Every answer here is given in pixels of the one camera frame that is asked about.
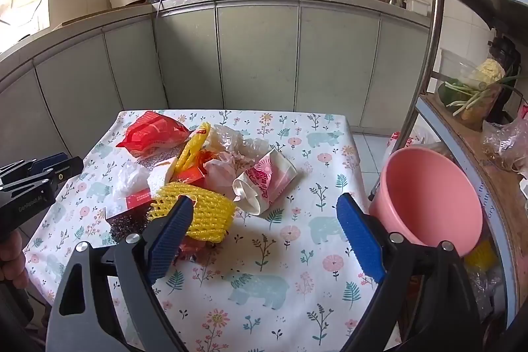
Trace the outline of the person's left hand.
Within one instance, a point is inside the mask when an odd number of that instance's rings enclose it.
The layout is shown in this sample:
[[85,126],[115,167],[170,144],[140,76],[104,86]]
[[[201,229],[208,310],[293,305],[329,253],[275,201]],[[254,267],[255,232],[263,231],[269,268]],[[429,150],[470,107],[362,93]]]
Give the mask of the person's left hand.
[[22,252],[22,237],[18,230],[1,242],[1,280],[11,281],[16,289],[26,289],[29,274],[25,267],[25,255]]

